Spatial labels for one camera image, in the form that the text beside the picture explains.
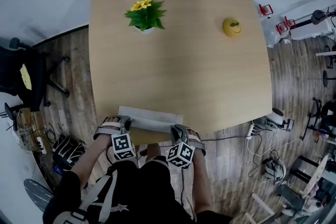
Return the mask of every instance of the power strip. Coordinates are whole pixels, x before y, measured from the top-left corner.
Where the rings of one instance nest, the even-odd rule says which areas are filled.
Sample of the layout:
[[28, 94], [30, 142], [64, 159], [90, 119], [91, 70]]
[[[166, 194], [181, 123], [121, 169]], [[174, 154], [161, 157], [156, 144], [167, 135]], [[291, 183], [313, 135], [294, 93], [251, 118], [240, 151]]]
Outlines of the power strip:
[[39, 149], [41, 150], [42, 154], [47, 154], [46, 148], [44, 147], [43, 140], [41, 136], [36, 137], [37, 138], [37, 145]]
[[258, 132], [258, 128], [256, 128], [252, 123], [251, 123], [251, 125], [250, 125], [250, 129], [248, 130], [248, 132], [247, 132], [247, 137], [246, 137], [246, 139], [251, 139], [252, 138], [252, 136], [255, 136], [256, 134], [257, 134], [257, 132]]

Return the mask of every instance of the forearm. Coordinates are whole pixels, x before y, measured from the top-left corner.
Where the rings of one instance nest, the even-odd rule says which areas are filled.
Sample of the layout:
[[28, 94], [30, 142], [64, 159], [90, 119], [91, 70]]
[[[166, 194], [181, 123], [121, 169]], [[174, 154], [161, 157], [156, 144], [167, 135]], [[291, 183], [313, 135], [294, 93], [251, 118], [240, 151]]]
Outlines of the forearm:
[[196, 150], [193, 157], [194, 182], [193, 200], [195, 213], [212, 210], [210, 180], [205, 167], [205, 159], [201, 150]]
[[111, 140], [106, 135], [98, 136], [71, 169], [79, 177], [81, 188], [85, 187], [98, 157], [107, 148], [108, 139]]

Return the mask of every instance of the wooden floor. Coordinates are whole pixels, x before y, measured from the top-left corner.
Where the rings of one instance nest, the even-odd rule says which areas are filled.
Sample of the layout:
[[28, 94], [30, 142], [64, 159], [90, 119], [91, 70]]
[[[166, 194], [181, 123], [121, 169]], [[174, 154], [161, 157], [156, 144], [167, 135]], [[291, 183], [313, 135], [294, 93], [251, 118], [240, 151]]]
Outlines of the wooden floor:
[[[315, 57], [316, 52], [324, 51], [326, 44], [332, 46], [327, 38], [311, 38], [303, 41], [292, 41], [291, 44], [278, 44], [273, 49], [268, 49], [271, 78], [273, 106], [280, 109], [286, 118], [295, 120], [295, 128], [292, 132], [278, 132], [278, 142], [275, 149], [299, 138], [307, 123], [307, 114], [312, 108], [312, 98], [317, 97], [324, 104], [333, 98], [334, 83], [324, 88], [322, 85], [322, 72], [326, 69], [327, 59]], [[48, 89], [48, 97], [51, 106], [41, 107], [37, 117], [44, 125], [50, 123], [57, 128], [58, 125], [68, 134], [82, 140], [86, 144], [92, 141], [92, 135], [97, 127], [95, 103], [93, 100], [89, 49], [88, 30], [80, 30], [52, 41], [40, 50], [50, 52], [50, 59], [56, 60], [61, 56], [71, 58], [70, 63], [60, 67], [53, 79], [70, 91], [70, 97], [65, 99], [54, 89]], [[334, 70], [328, 70], [330, 76], [336, 76]], [[215, 133], [202, 134], [202, 139], [221, 138], [228, 136], [244, 136], [247, 134], [249, 123], [221, 130]], [[269, 147], [271, 132], [261, 133], [262, 143], [259, 154]], [[252, 138], [249, 142], [251, 151], [255, 151], [260, 143], [260, 138]], [[276, 197], [273, 192], [275, 186], [262, 177], [262, 167], [253, 177], [248, 173], [255, 167], [253, 154], [246, 147], [245, 138], [233, 138], [230, 140], [205, 142], [207, 146], [206, 164], [211, 180], [214, 210], [226, 215], [235, 216], [232, 223], [248, 223], [244, 218], [244, 212], [248, 211], [257, 221], [266, 214], [257, 207], [250, 197], [255, 192], [273, 211], [281, 210], [282, 198]], [[324, 153], [325, 141], [314, 142], [312, 132], [308, 132], [304, 141], [297, 140], [284, 146], [279, 152], [280, 157], [286, 162], [286, 167], [292, 166], [299, 155], [303, 155], [313, 161], [318, 161]], [[262, 157], [256, 156], [256, 163], [269, 157], [269, 152]], [[97, 162], [89, 183], [94, 183], [97, 178], [106, 172], [109, 163], [102, 154]], [[185, 172], [185, 196], [191, 201], [192, 168]], [[54, 181], [59, 178], [52, 175]], [[289, 181], [294, 190], [304, 189], [305, 183], [290, 177]], [[171, 182], [175, 189], [175, 197], [180, 199], [182, 181], [181, 171], [171, 166]]]

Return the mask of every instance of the yellow smiley toy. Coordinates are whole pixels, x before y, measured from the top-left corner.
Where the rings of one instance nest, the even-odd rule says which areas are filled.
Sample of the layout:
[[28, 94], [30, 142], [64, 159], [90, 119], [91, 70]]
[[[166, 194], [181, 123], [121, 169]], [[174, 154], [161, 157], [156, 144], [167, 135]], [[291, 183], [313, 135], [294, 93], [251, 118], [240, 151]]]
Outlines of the yellow smiley toy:
[[226, 19], [223, 22], [223, 30], [224, 33], [227, 34], [229, 37], [238, 37], [242, 32], [240, 23], [236, 19]]

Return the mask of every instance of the office chair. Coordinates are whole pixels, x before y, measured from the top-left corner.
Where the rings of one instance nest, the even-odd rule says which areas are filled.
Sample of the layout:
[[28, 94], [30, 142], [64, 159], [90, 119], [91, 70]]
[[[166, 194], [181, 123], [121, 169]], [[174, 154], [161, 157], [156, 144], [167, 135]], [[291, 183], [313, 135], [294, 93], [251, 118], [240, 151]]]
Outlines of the office chair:
[[[47, 85], [52, 86], [68, 98], [70, 93], [63, 90], [50, 79], [57, 67], [63, 62], [68, 62], [68, 57], [62, 57], [50, 69], [46, 67], [47, 54], [40, 54], [35, 48], [20, 43], [18, 38], [12, 38], [9, 47], [16, 50], [8, 50], [0, 47], [0, 92], [18, 95], [23, 107], [30, 108], [32, 112], [38, 111], [43, 98], [43, 105], [50, 106], [47, 99]], [[25, 64], [31, 80], [31, 90], [28, 90], [22, 80], [20, 69]]]

